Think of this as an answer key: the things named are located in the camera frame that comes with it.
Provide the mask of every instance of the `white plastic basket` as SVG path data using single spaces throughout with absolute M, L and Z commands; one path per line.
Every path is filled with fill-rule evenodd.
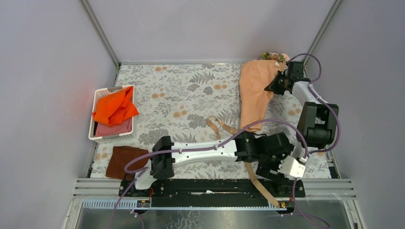
M 114 92 L 117 92 L 119 90 L 122 90 L 127 87 L 132 87 L 133 85 L 124 85 L 124 86 L 117 86 L 117 87 L 110 87 L 110 88 L 102 88 L 98 89 L 94 92 L 94 101 L 93 101 L 93 111 L 96 111 L 96 106 L 97 102 L 100 98 L 110 95 Z M 132 95 L 132 102 L 136 104 L 136 93 L 135 93 L 135 87 Z M 132 117 L 132 131 L 131 132 L 126 132 L 118 135 L 108 135 L 108 136 L 103 136 L 103 137 L 94 137 L 93 135 L 93 130 L 94 130 L 94 120 L 93 116 L 91 116 L 91 122 L 90 122 L 90 130 L 89 130 L 89 139 L 96 141 L 97 143 L 106 143 L 106 142 L 112 142 L 112 141 L 117 141 L 117 140 L 123 140 L 123 139 L 130 139 L 134 138 L 136 136 L 136 125 L 134 125 L 136 122 L 136 117 Z

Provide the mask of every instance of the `tan strap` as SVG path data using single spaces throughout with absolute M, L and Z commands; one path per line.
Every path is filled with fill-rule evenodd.
M 216 140 L 221 139 L 221 136 L 219 134 L 218 127 L 210 120 L 210 118 L 214 118 L 216 121 L 218 121 L 219 125 L 221 125 L 221 127 L 224 130 L 226 130 L 227 132 L 229 132 L 230 134 L 234 135 L 238 132 L 238 130 L 236 128 L 228 126 L 220 118 L 211 115 L 207 118 L 207 124 L 216 133 Z M 247 173 L 249 174 L 250 181 L 257 188 L 257 190 L 268 200 L 268 202 L 270 202 L 276 208 L 279 208 L 280 204 L 276 200 L 276 198 L 274 198 L 274 196 L 272 194 L 270 194 L 269 191 L 257 179 L 256 174 L 253 171 L 252 165 L 248 162 L 245 162 L 245 167 L 247 169 Z

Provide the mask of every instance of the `folded cloth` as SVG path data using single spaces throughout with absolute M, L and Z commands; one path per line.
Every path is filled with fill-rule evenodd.
M 241 128 L 264 119 L 268 102 L 274 95 L 273 92 L 265 91 L 264 88 L 274 80 L 277 72 L 283 71 L 285 67 L 285 62 L 278 62 L 277 60 L 249 61 L 242 65 L 239 79 L 242 101 Z M 262 124 L 256 124 L 248 131 L 261 130 Z
M 97 102 L 96 112 L 93 113 L 93 120 L 106 126 L 115 126 L 139 115 L 131 101 L 133 92 L 134 87 L 132 86 L 100 98 Z
M 123 180 L 125 176 L 124 167 L 133 159 L 148 154 L 146 149 L 139 149 L 130 146 L 115 146 L 113 147 L 113 155 L 108 163 L 106 177 Z M 140 169 L 143 168 L 148 162 L 148 157 L 139 160 L 132 164 L 128 169 Z M 132 176 L 127 175 L 125 180 L 131 180 Z
M 94 137 L 103 137 L 108 135 L 117 135 L 122 133 L 131 132 L 132 130 L 132 118 L 129 118 L 122 122 L 120 125 L 115 125 L 113 127 L 109 127 L 99 123 L 97 125 L 96 134 Z

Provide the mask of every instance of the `floral tablecloth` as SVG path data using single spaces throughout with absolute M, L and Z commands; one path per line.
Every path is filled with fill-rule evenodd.
M 117 85 L 132 84 L 137 91 L 137 137 L 99 144 L 91 173 L 105 178 L 113 146 L 132 146 L 151 151 L 169 135 L 174 141 L 204 142 L 215 139 L 206 118 L 215 115 L 230 126 L 239 127 L 240 64 L 122 65 Z M 275 95 L 266 118 L 287 120 L 297 125 L 301 113 L 298 100 L 288 92 Z M 260 133 L 284 132 L 295 143 L 295 133 L 278 123 L 264 123 Z M 221 137 L 230 136 L 220 128 Z M 182 166 L 174 178 L 248 178 L 243 162 L 207 161 Z M 323 153 L 312 155 L 304 178 L 330 178 Z

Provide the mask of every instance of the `wall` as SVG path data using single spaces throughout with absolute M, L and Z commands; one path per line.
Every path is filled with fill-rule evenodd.
M 90 0 L 122 62 L 229 62 L 306 52 L 334 0 Z
M 402 228 L 405 2 L 344 1 L 315 51 L 316 89 L 340 106 L 337 160 L 369 229 Z M 311 61 L 314 78 L 318 66 Z
M 77 0 L 1 1 L 0 31 L 0 228 L 60 228 L 115 68 Z

